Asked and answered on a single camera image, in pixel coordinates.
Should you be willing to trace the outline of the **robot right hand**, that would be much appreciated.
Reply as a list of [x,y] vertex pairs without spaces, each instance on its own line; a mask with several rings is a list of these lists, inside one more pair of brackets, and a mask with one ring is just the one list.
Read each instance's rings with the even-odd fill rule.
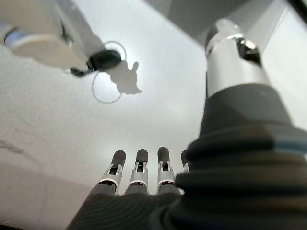
[[157,195],[98,183],[70,230],[304,230],[307,133],[295,127],[264,71],[257,46],[228,19],[206,45],[206,98],[187,171]]

